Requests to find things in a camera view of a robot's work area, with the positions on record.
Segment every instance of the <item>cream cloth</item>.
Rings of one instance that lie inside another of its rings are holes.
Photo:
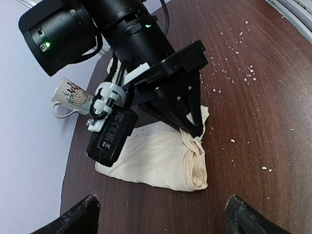
[[[201,112],[205,123],[209,116],[208,108],[201,106]],[[96,162],[96,171],[124,181],[177,191],[206,189],[205,151],[201,145],[203,135],[193,138],[163,122],[136,128],[112,168]]]

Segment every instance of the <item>robotic arm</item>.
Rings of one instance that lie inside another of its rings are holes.
[[[86,150],[87,156],[109,167],[136,124],[132,105],[178,131],[194,137],[203,132],[199,70],[208,63],[205,48],[196,41],[175,51],[166,38],[169,18],[164,0],[165,33],[143,1],[43,0],[19,20],[27,45],[50,76],[96,55],[102,36],[110,44],[114,62],[95,93],[88,121],[93,134]],[[121,67],[113,83],[117,60]],[[192,122],[186,118],[189,112]]]

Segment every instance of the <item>ceramic cup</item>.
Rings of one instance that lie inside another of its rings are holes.
[[[93,96],[67,78],[62,78],[54,91],[52,102],[54,103],[52,113],[56,118],[67,118],[74,113],[88,115],[92,104]],[[56,113],[55,107],[63,106],[72,112],[60,116]]]

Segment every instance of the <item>mug handle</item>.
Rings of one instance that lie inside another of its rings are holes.
[[[66,115],[64,115],[64,116],[59,116],[59,115],[56,113],[56,111],[55,111],[55,107],[56,107],[56,106],[60,106],[60,105],[61,105],[61,103],[60,103],[59,101],[56,101],[56,102],[54,103],[54,105],[53,105],[52,114],[53,114],[54,117],[56,117],[56,118],[63,119],[63,118],[67,118],[67,117],[69,117],[69,116],[71,116],[71,115],[73,115],[73,114],[75,114],[75,113],[79,113],[79,112],[80,112],[78,109],[74,109],[71,113],[68,113],[68,114],[66,114]]]

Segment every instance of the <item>wood grain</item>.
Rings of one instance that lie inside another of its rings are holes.
[[[264,0],[172,0],[168,7],[174,48],[201,39],[210,61],[201,71],[211,114],[203,140],[209,187],[182,193],[96,173],[84,155],[87,117],[79,117],[61,213],[97,194],[99,234],[223,234],[225,204],[237,194],[288,231],[311,233],[311,45]],[[107,62],[98,62],[89,91]]]

